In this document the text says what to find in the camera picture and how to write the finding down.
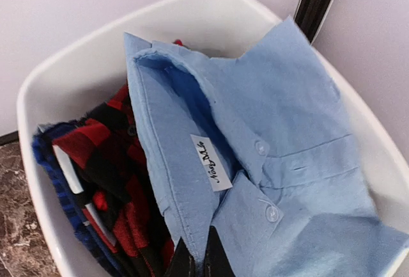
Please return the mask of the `light blue long sleeve shirt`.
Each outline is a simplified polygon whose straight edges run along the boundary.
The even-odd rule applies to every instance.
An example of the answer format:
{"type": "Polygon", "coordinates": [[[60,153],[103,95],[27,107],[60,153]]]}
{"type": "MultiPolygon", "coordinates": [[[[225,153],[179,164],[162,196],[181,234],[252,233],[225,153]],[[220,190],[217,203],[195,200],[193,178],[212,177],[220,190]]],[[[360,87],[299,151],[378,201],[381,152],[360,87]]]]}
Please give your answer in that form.
{"type": "Polygon", "coordinates": [[[137,135],[174,242],[204,275],[392,276],[408,235],[376,213],[341,94],[286,19],[235,59],[124,36],[137,135]]]}

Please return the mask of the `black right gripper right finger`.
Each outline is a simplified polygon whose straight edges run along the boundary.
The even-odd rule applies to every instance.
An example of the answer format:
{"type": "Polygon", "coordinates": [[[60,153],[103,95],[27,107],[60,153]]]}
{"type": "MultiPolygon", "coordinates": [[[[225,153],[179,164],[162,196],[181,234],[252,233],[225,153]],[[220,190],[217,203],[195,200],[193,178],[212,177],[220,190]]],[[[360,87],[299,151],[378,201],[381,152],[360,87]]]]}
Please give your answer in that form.
{"type": "Polygon", "coordinates": [[[209,228],[206,253],[204,256],[204,276],[235,277],[220,241],[217,229],[214,226],[209,228]]]}

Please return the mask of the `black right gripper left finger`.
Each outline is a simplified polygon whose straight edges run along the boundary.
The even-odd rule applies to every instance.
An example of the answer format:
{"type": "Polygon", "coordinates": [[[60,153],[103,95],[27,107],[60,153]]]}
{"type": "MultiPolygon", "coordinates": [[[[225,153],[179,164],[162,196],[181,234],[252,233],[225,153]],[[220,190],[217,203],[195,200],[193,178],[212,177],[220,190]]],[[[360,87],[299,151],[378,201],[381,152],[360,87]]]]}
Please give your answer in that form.
{"type": "Polygon", "coordinates": [[[189,253],[185,242],[179,239],[174,255],[171,259],[164,277],[191,277],[192,276],[192,256],[189,253]]]}

